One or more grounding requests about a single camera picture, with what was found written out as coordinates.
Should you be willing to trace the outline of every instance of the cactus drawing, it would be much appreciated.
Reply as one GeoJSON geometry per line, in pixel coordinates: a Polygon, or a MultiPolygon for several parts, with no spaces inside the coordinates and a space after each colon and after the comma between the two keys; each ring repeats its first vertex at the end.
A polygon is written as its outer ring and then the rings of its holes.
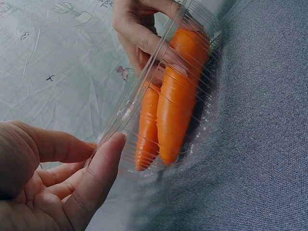
{"type": "Polygon", "coordinates": [[[55,3],[54,5],[56,6],[53,9],[55,12],[62,14],[70,13],[74,16],[74,19],[76,19],[80,23],[87,23],[93,17],[92,14],[88,12],[82,11],[79,13],[75,11],[74,6],[69,2],[55,3]]]}
{"type": "Polygon", "coordinates": [[[6,2],[0,2],[0,16],[5,18],[9,16],[11,13],[17,11],[17,8],[12,7],[10,4],[6,2]]]}

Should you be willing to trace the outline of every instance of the carrot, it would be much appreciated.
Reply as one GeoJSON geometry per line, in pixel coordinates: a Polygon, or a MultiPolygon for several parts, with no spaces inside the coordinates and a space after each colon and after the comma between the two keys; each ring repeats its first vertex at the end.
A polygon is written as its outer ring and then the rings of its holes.
{"type": "Polygon", "coordinates": [[[187,62],[183,68],[166,67],[157,106],[160,155],[166,165],[177,160],[196,103],[197,85],[208,60],[209,41],[205,33],[179,28],[170,46],[187,62]]]}
{"type": "Polygon", "coordinates": [[[139,136],[135,155],[138,171],[147,169],[159,152],[157,140],[157,104],[160,88],[150,84],[141,102],[139,136]]]}

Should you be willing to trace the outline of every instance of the clear plastic clamshell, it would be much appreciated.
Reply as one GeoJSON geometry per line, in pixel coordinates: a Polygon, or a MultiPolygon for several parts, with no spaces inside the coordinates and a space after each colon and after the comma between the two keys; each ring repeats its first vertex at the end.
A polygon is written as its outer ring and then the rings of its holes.
{"type": "Polygon", "coordinates": [[[127,133],[122,167],[158,171],[193,158],[194,143],[206,139],[215,119],[221,39],[215,16],[184,0],[99,138],[127,133]]]}

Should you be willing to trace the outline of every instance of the fingernail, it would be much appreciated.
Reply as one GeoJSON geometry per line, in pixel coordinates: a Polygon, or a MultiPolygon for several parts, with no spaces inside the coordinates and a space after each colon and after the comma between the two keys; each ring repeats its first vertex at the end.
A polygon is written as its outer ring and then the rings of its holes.
{"type": "Polygon", "coordinates": [[[93,147],[93,148],[96,148],[96,147],[97,147],[97,144],[96,144],[96,143],[88,142],[87,144],[88,144],[89,146],[93,147]]]}
{"type": "Polygon", "coordinates": [[[127,133],[126,132],[122,132],[122,134],[125,136],[124,137],[124,140],[125,140],[125,142],[127,141],[127,133]]]}

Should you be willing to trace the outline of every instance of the cartoon doodle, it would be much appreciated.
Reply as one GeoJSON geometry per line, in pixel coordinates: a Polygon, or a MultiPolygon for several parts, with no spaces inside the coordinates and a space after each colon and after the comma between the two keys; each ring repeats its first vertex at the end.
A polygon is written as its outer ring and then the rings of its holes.
{"type": "Polygon", "coordinates": [[[12,7],[10,4],[6,2],[0,3],[0,15],[2,18],[9,16],[11,13],[17,11],[16,7],[12,7]]]}
{"type": "Polygon", "coordinates": [[[20,40],[21,41],[25,40],[29,35],[30,35],[29,31],[25,32],[25,34],[20,37],[20,40]]]}
{"type": "Polygon", "coordinates": [[[54,77],[54,75],[52,75],[52,76],[48,75],[48,77],[49,77],[49,78],[48,78],[46,81],[50,80],[51,82],[53,82],[52,77],[54,77]]]}
{"type": "Polygon", "coordinates": [[[122,78],[127,81],[127,79],[133,77],[135,75],[135,71],[132,68],[123,68],[122,66],[118,66],[117,73],[122,73],[122,78]]]}
{"type": "Polygon", "coordinates": [[[113,0],[99,0],[99,1],[102,2],[101,7],[104,6],[104,7],[108,8],[109,6],[113,6],[113,4],[114,4],[113,0]]]}
{"type": "Polygon", "coordinates": [[[71,13],[74,18],[79,21],[80,23],[87,23],[88,21],[91,20],[93,17],[92,14],[82,11],[82,12],[77,12],[74,10],[74,6],[71,3],[68,2],[63,2],[63,3],[55,3],[54,4],[56,8],[53,10],[56,11],[57,13],[71,13]]]}

